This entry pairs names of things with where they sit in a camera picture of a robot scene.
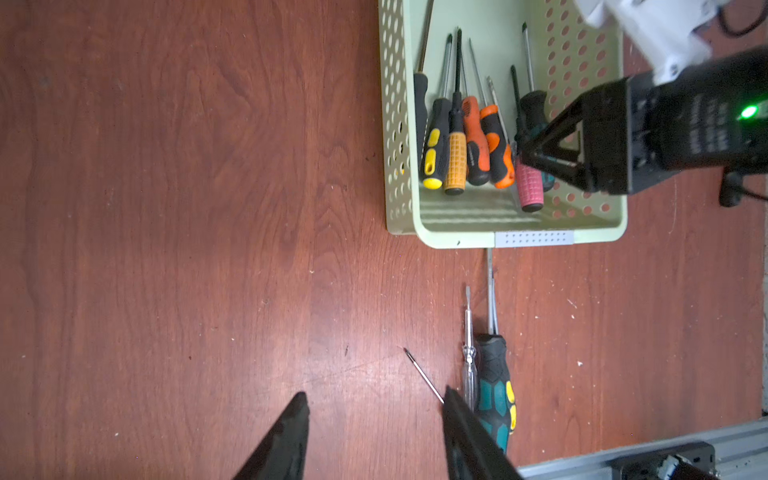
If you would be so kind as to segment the black yellow striped screwdriver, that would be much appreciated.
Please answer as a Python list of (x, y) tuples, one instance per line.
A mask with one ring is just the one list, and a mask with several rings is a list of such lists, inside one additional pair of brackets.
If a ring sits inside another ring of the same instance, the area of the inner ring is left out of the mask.
[(418, 161), (423, 161), (423, 147), (426, 132), (427, 122), (427, 107), (426, 107), (426, 93), (428, 90), (428, 76), (424, 73), (424, 65), (426, 60), (429, 33), (431, 28), (431, 21), (433, 15), (433, 0), (427, 1), (424, 25), (422, 28), (421, 39), (419, 43), (419, 55), (417, 62), (417, 69), (413, 76), (414, 81), (414, 95), (415, 95), (415, 126), (417, 133), (417, 154)]

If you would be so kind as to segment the orange slim screwdriver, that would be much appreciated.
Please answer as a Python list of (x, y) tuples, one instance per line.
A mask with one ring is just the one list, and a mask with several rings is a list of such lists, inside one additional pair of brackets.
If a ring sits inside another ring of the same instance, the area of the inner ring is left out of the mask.
[(437, 398), (437, 400), (440, 402), (440, 404), (444, 405), (444, 398), (443, 398), (443, 396), (440, 394), (440, 392), (437, 390), (437, 388), (435, 387), (435, 385), (432, 382), (432, 380), (429, 378), (429, 376), (426, 374), (426, 372), (422, 369), (420, 364), (417, 362), (416, 358), (413, 356), (413, 354), (409, 351), (408, 348), (402, 347), (402, 349), (403, 349), (405, 355), (407, 356), (408, 360), (414, 366), (414, 368), (418, 372), (419, 376), (422, 378), (422, 380), (428, 386), (430, 391)]

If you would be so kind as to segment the black yellow dotted screwdriver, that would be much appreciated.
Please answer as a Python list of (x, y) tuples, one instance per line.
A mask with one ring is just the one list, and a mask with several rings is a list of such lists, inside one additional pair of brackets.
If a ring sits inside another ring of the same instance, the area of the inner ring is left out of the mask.
[[(492, 335), (497, 335), (499, 333), (498, 315), (497, 315), (497, 309), (496, 309), (495, 286), (496, 286), (496, 281), (492, 279), (491, 284), (489, 285), (489, 313), (488, 313), (489, 332)], [(517, 425), (517, 406), (515, 401), (514, 390), (509, 380), (506, 381), (505, 388), (506, 388), (506, 396), (509, 403), (509, 413), (510, 413), (509, 435), (512, 435)]]

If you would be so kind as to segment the green black large screwdriver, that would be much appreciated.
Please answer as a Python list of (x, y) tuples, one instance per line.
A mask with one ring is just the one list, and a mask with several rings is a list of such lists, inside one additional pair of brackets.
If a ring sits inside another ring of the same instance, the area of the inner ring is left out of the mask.
[[(492, 248), (486, 250), (486, 265), (489, 313), (489, 285), (492, 279), (495, 280)], [(496, 445), (506, 454), (511, 437), (509, 403), (505, 388), (506, 381), (511, 382), (507, 364), (507, 343), (500, 331), (497, 335), (489, 332), (489, 316), (487, 332), (475, 336), (475, 345), (479, 354), (479, 391), (475, 414)]]

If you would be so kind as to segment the yellow handled screwdriver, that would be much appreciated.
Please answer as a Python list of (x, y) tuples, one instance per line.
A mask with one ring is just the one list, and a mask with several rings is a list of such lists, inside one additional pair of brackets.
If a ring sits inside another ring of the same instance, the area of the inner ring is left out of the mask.
[(462, 30), (456, 30), (454, 91), (449, 112), (449, 162), (445, 180), (446, 195), (456, 196), (465, 191), (467, 178), (466, 135), (462, 113)]

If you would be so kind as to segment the clear small screwdriver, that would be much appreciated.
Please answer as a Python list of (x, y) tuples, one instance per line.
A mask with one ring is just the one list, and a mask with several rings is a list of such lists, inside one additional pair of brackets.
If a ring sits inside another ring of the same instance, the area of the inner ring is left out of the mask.
[(469, 409), (474, 412), (477, 405), (478, 379), (476, 365), (476, 348), (474, 345), (473, 315), (471, 310), (470, 286), (465, 286), (464, 310), (464, 344), (462, 347), (462, 392)]

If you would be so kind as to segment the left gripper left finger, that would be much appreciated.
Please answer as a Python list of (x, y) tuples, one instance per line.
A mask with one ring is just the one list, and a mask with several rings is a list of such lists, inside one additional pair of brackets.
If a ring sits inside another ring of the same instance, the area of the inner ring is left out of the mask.
[(305, 392), (296, 393), (233, 479), (304, 478), (310, 409)]

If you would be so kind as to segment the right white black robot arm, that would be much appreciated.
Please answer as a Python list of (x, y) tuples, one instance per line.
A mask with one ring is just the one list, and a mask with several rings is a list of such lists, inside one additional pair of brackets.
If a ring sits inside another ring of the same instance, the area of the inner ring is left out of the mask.
[(767, 172), (767, 49), (687, 67), (661, 85), (650, 72), (598, 85), (526, 135), (521, 154), (588, 193), (633, 195), (684, 170), (720, 167), (721, 206), (764, 201), (744, 179)]

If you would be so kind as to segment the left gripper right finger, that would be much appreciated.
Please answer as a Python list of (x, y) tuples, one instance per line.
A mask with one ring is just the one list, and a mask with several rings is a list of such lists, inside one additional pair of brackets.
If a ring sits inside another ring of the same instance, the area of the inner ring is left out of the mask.
[(443, 400), (442, 426), (448, 478), (521, 480), (522, 476), (481, 426), (459, 392), (447, 386)]

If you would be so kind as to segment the black yellow small screwdriver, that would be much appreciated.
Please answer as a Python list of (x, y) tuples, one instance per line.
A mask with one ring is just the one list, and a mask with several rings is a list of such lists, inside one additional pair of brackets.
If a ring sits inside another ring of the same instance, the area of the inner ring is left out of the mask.
[(428, 131), (424, 146), (424, 160), (421, 165), (422, 184), (429, 190), (439, 190), (446, 178), (448, 168), (448, 129), (449, 110), (448, 80), (453, 49), (453, 35), (446, 39), (442, 74), (440, 80), (440, 95), (432, 104), (432, 112), (428, 122)]

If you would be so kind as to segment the pink handled screwdriver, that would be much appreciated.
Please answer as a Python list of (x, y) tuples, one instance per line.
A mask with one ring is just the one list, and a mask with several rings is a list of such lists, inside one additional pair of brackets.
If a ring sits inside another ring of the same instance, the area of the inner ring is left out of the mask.
[(516, 181), (518, 196), (520, 199), (521, 209), (525, 213), (538, 212), (544, 205), (544, 193), (542, 186), (542, 176), (538, 170), (529, 167), (523, 163), (522, 147), (524, 141), (527, 139), (527, 125), (525, 121), (525, 114), (523, 113), (517, 69), (514, 65), (510, 67), (513, 91), (516, 108), (516, 135), (515, 142), (517, 147), (517, 153), (515, 154), (516, 161)]

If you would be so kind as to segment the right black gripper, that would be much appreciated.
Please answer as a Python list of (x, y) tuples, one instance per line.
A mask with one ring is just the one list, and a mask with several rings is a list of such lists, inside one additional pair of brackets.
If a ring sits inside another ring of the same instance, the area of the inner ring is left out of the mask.
[(522, 163), (588, 193), (632, 195), (659, 184), (646, 128), (653, 89), (651, 76), (629, 76), (582, 93), (525, 136)]

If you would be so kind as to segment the orange black curved screwdriver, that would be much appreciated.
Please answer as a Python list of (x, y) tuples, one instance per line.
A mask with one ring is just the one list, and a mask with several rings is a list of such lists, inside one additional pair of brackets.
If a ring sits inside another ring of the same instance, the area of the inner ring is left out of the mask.
[(515, 181), (510, 146), (506, 141), (501, 125), (499, 108), (495, 103), (489, 101), (485, 94), (485, 87), (480, 78), (472, 40), (469, 40), (469, 51), (480, 93), (480, 124), (489, 149), (491, 183), (497, 189), (506, 189), (512, 186)]

